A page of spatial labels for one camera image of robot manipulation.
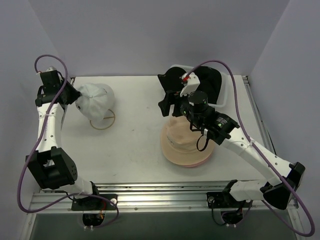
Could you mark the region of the white baseball cap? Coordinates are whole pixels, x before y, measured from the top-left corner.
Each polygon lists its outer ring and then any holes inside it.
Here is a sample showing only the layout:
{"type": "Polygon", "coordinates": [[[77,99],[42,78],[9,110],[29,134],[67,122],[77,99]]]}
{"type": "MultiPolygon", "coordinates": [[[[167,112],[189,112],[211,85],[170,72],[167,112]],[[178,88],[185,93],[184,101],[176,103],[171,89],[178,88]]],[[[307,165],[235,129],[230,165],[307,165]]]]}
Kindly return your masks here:
{"type": "Polygon", "coordinates": [[[113,89],[104,83],[86,83],[77,88],[76,108],[90,121],[101,122],[115,104],[113,89]]]}

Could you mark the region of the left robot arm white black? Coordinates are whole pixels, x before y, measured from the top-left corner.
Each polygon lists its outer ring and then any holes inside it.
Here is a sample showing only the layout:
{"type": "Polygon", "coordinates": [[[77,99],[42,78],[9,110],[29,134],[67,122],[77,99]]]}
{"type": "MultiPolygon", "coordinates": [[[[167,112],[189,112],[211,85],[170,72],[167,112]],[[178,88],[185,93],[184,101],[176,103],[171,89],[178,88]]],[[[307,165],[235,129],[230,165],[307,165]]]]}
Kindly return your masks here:
{"type": "Polygon", "coordinates": [[[101,197],[95,184],[78,175],[75,162],[62,148],[62,126],[68,105],[79,97],[76,90],[54,67],[40,73],[35,105],[38,112],[39,144],[26,157],[28,169],[43,190],[60,190],[83,198],[90,210],[100,206],[101,197]]]}

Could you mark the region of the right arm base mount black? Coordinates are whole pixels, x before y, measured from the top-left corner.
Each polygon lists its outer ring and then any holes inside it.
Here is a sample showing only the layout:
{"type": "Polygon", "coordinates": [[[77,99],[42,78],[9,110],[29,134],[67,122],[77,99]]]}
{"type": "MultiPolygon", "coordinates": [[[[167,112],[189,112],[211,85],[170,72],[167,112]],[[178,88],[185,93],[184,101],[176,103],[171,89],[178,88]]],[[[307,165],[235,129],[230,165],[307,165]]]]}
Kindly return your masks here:
{"type": "Polygon", "coordinates": [[[222,191],[207,192],[206,199],[208,207],[214,209],[239,208],[242,204],[229,193],[222,191]]]}

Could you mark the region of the beige bucket hat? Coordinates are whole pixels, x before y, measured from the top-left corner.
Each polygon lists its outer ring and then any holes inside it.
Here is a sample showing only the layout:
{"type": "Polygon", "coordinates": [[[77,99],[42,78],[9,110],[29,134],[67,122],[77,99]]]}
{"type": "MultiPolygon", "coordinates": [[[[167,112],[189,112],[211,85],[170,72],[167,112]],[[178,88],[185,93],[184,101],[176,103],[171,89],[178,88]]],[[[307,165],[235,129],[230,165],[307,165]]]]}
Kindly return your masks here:
{"type": "Polygon", "coordinates": [[[212,155],[215,142],[210,140],[205,150],[206,138],[200,132],[192,132],[190,123],[184,117],[170,117],[160,134],[160,145],[164,157],[173,164],[181,166],[197,159],[212,155]]]}

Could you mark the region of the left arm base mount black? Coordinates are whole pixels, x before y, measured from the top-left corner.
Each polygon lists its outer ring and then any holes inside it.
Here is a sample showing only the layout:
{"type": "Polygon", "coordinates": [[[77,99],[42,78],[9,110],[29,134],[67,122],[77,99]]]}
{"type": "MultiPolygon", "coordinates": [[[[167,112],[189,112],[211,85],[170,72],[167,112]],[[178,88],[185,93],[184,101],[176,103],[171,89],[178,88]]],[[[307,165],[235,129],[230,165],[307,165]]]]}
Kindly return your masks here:
{"type": "Polygon", "coordinates": [[[75,198],[71,205],[72,211],[98,211],[115,210],[116,208],[109,202],[96,197],[75,198]]]}

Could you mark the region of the pink bucket hat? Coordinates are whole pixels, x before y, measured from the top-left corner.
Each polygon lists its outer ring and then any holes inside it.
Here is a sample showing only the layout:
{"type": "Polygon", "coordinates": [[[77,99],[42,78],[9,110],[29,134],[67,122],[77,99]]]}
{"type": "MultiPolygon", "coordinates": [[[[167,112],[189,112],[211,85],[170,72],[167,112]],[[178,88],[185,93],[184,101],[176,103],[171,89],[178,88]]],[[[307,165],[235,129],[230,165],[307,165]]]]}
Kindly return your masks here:
{"type": "Polygon", "coordinates": [[[185,167],[185,168],[195,168],[195,167],[198,167],[204,163],[206,163],[209,159],[211,158],[211,155],[205,157],[205,158],[199,158],[199,159],[196,159],[196,160],[193,160],[193,161],[190,161],[190,162],[185,162],[185,163],[182,163],[181,166],[182,167],[185,167]]]}

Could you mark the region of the black hat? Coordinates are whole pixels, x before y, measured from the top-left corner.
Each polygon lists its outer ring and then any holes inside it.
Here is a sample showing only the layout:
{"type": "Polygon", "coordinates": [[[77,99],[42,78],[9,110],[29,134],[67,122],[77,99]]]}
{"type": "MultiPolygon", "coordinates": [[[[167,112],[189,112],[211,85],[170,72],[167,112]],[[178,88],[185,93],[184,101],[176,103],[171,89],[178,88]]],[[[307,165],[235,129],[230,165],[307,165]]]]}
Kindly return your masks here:
{"type": "Polygon", "coordinates": [[[208,104],[214,108],[222,108],[228,99],[228,76],[212,67],[172,65],[158,80],[165,92],[177,93],[179,97],[191,91],[202,91],[207,94],[208,104]]]}

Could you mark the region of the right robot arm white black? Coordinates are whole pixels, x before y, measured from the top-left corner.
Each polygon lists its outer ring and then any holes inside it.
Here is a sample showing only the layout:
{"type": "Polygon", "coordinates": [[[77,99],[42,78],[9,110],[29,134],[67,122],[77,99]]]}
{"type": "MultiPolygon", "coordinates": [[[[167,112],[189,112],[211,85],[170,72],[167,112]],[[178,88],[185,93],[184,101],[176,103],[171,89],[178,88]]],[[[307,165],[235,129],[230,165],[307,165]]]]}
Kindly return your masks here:
{"type": "Polygon", "coordinates": [[[240,156],[263,175],[263,180],[231,180],[222,193],[225,205],[232,207],[243,201],[265,201],[279,210],[287,208],[306,170],[303,164],[284,160],[253,138],[246,137],[244,129],[234,119],[209,105],[208,96],[203,91],[187,96],[167,91],[158,106],[164,117],[170,114],[171,108],[172,116],[184,116],[189,121],[189,129],[206,138],[206,146],[209,141],[215,142],[240,156]]]}

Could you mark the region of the gold wire hat stand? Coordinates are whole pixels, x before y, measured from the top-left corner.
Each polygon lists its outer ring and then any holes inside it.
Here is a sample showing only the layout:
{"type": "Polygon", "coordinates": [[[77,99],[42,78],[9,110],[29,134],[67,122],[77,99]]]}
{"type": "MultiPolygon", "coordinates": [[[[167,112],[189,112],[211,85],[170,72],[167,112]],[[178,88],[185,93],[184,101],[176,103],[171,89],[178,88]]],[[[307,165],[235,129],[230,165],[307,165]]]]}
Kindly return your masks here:
{"type": "Polygon", "coordinates": [[[97,120],[90,120],[90,126],[99,131],[104,131],[109,129],[114,125],[116,121],[116,114],[113,110],[109,109],[106,113],[106,116],[103,118],[103,120],[97,121],[97,120]]]}

